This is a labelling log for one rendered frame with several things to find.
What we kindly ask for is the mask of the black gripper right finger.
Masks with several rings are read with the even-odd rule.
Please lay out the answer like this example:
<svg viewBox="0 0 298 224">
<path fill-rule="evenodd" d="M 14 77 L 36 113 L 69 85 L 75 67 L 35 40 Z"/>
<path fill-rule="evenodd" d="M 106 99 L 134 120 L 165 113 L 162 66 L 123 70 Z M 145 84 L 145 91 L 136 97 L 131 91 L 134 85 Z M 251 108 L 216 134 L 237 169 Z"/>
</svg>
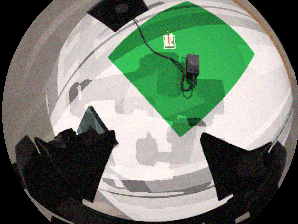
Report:
<svg viewBox="0 0 298 224">
<path fill-rule="evenodd" d="M 205 132 L 201 133 L 200 143 L 216 185 L 218 201 L 231 196 L 273 144 L 269 141 L 263 147 L 246 151 Z"/>
</svg>

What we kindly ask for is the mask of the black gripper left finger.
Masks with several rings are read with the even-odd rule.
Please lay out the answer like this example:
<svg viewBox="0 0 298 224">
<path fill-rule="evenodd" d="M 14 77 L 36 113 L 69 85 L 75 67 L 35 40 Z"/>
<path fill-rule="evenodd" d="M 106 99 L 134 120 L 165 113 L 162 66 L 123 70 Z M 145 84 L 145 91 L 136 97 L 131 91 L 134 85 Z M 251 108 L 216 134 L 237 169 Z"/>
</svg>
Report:
<svg viewBox="0 0 298 224">
<path fill-rule="evenodd" d="M 84 197 L 93 202 L 102 172 L 108 163 L 116 140 L 116 131 L 109 129 L 68 148 L 55 147 L 35 136 L 41 157 L 48 160 L 61 176 Z"/>
</svg>

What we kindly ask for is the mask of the green circuit board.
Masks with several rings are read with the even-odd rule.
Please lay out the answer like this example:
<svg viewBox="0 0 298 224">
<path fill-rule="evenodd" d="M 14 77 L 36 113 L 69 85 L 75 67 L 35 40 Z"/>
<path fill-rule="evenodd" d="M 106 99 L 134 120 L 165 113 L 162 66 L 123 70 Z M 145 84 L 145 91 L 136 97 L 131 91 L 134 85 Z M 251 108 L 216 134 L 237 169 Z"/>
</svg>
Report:
<svg viewBox="0 0 298 224">
<path fill-rule="evenodd" d="M 177 60 L 185 71 L 146 44 Z M 186 53 L 200 57 L 200 75 L 189 92 L 181 88 L 181 81 L 184 89 L 193 84 L 186 75 L 181 79 L 182 71 L 186 73 Z M 197 4 L 184 2 L 142 23 L 108 59 L 181 137 L 220 104 L 253 57 L 253 49 L 229 24 Z"/>
</svg>

